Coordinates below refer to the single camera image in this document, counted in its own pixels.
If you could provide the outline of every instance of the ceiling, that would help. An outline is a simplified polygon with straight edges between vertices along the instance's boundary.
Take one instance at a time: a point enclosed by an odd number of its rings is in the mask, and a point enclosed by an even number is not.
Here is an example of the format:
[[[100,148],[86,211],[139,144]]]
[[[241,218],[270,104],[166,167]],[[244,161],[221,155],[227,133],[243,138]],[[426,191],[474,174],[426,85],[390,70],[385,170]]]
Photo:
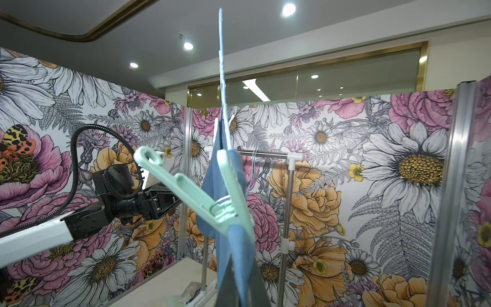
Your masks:
[[[0,8],[40,28],[83,34],[127,0],[0,0]],[[217,57],[218,9],[224,11],[225,54],[381,11],[412,0],[160,0],[99,39],[69,42],[0,20],[1,46],[146,93],[148,78]],[[184,40],[194,49],[183,50]],[[129,69],[129,63],[139,65]]]

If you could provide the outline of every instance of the recessed ceiling light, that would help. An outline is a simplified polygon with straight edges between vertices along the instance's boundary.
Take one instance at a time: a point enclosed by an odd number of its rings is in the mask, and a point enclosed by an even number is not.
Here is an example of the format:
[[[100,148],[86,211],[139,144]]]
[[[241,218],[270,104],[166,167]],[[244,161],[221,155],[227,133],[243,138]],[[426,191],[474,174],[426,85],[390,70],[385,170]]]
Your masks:
[[[288,16],[291,16],[291,15],[293,15],[293,13],[295,13],[295,10],[296,10],[296,9],[297,9],[297,8],[296,8],[296,7],[295,7],[293,4],[291,4],[291,3],[286,4],[286,5],[283,7],[283,11],[281,12],[281,15],[282,15],[283,17],[288,17]]]
[[[192,45],[192,43],[184,43],[184,49],[191,50],[193,48],[194,48],[194,46]]]

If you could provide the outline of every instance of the metal pole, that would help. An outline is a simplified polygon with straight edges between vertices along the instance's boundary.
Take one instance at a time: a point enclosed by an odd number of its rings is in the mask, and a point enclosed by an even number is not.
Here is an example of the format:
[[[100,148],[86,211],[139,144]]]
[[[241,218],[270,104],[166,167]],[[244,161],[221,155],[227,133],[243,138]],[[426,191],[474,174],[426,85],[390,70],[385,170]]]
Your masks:
[[[469,142],[474,126],[476,95],[476,82],[461,83],[457,86],[425,306],[447,306],[457,224],[462,210],[462,200],[465,199],[467,152],[471,145]]]
[[[189,177],[191,162],[192,139],[192,108],[184,109],[184,144],[181,158],[181,173]],[[181,203],[179,210],[179,238],[177,240],[177,259],[184,258],[187,254],[186,236],[188,231],[188,206]]]
[[[208,236],[205,236],[203,243],[203,263],[201,267],[201,291],[206,291],[206,269],[208,268]]]
[[[295,161],[290,160],[288,163],[288,190],[286,193],[286,203],[284,208],[284,219],[285,223],[283,226],[283,238],[289,238],[290,232],[290,208],[292,206],[292,191],[293,191],[293,179],[295,176]],[[277,298],[277,307],[283,307],[283,294],[285,292],[285,279],[286,279],[286,260],[288,257],[288,253],[284,253],[281,255],[281,262],[279,267],[279,278],[278,278],[278,298]]]

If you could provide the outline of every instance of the wall mural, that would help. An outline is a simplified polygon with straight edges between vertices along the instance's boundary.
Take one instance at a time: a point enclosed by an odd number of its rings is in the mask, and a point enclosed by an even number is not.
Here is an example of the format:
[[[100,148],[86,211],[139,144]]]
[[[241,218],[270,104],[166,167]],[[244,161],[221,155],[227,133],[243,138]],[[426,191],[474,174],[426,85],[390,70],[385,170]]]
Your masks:
[[[460,306],[491,307],[491,76],[479,82],[465,203],[455,240],[450,291]]]
[[[453,90],[440,90],[229,108],[235,147],[305,154],[294,178],[295,250],[288,257],[285,306],[424,306],[453,97]],[[480,133],[489,127],[489,102],[479,109]],[[212,142],[219,109],[193,112],[197,167],[191,175],[201,182],[206,169],[201,149]],[[274,159],[257,158],[257,167],[251,157],[244,162],[257,261],[275,303],[287,167]],[[489,163],[489,157],[473,161],[467,171],[465,192],[475,203]],[[491,221],[473,214],[474,223],[482,219],[481,241],[474,240],[481,245],[479,265],[489,268]],[[193,218],[188,226],[191,256],[202,261],[202,235]],[[214,261],[210,255],[210,267]],[[479,279],[487,286],[489,271]],[[469,269],[461,273],[470,278]],[[475,296],[488,300],[485,287]],[[459,300],[452,293],[448,306]]]
[[[55,211],[71,187],[70,135],[85,123],[115,129],[134,149],[147,145],[178,170],[181,110],[166,100],[61,66],[0,49],[0,231]],[[30,139],[26,152],[9,146]],[[66,212],[96,201],[92,173],[136,166],[128,150],[99,131],[78,141],[79,186]],[[7,267],[14,284],[7,305],[101,306],[174,261],[178,214],[157,221],[119,220],[89,238],[52,248]]]

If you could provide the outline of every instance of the blue fabric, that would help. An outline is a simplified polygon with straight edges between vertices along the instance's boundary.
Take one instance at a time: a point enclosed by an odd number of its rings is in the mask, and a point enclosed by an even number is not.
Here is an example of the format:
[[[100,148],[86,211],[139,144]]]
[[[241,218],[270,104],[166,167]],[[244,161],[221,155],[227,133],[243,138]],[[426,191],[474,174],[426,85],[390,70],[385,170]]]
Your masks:
[[[223,120],[220,120],[213,148],[212,160],[203,180],[202,189],[214,200],[228,195],[223,182],[217,161],[217,151],[227,149]],[[243,171],[242,157],[237,150],[228,151],[237,179],[244,193],[246,192],[246,176]],[[241,225],[233,225],[228,230],[228,237],[221,235],[199,216],[196,217],[198,229],[205,235],[215,239],[217,250],[218,288],[220,289],[228,259],[232,256],[234,275],[237,290],[241,298],[241,305],[248,306],[248,281],[255,259],[255,245],[247,239],[244,228]]]

